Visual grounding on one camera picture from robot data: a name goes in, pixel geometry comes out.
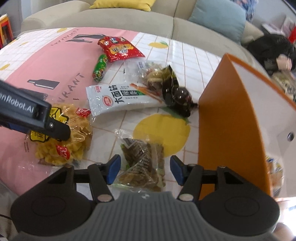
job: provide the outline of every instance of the corn puff snack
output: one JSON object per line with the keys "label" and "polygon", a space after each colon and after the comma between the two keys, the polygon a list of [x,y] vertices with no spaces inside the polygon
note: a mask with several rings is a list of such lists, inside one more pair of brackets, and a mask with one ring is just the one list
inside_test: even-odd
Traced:
{"label": "corn puff snack", "polygon": [[66,123],[71,129],[67,141],[58,141],[44,134],[31,131],[29,138],[37,143],[35,156],[41,163],[61,166],[80,161],[84,150],[90,148],[92,128],[88,119],[88,109],[77,108],[73,104],[53,104],[50,116]]}

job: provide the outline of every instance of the beige couch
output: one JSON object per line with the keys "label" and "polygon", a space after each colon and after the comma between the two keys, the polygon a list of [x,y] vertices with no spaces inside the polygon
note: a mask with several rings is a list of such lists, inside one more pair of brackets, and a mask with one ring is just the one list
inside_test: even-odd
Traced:
{"label": "beige couch", "polygon": [[[225,53],[233,54],[266,74],[242,46],[219,33],[187,21],[196,0],[156,0],[151,12],[125,8],[89,9],[93,2],[73,0],[39,11],[24,19],[21,31],[106,27],[145,32],[188,43],[220,57]],[[244,44],[262,35],[261,30],[246,22],[241,42]]]}

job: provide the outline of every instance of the light blue pillow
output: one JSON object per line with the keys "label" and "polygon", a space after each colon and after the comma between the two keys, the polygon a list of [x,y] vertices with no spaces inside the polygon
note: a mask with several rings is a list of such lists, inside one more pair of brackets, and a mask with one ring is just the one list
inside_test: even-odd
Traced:
{"label": "light blue pillow", "polygon": [[230,0],[197,0],[189,21],[240,44],[246,23],[246,11]]}

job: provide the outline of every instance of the ribbed gray surface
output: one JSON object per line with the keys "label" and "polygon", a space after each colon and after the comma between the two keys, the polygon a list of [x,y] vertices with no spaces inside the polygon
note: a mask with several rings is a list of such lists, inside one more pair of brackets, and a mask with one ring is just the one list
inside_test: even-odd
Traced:
{"label": "ribbed gray surface", "polygon": [[192,202],[176,200],[170,192],[147,194],[121,193],[116,201],[97,205],[91,217],[70,233],[56,237],[21,233],[13,241],[277,241],[271,233],[254,237],[223,233],[206,223]]}

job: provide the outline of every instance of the black cable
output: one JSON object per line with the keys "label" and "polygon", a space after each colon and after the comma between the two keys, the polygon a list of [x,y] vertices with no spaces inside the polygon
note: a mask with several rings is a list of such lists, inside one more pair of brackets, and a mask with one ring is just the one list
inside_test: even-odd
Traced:
{"label": "black cable", "polygon": [[3,214],[0,214],[0,217],[7,218],[7,219],[11,220],[11,218],[10,218],[10,217],[8,217],[8,216],[5,216],[5,215],[3,215]]}

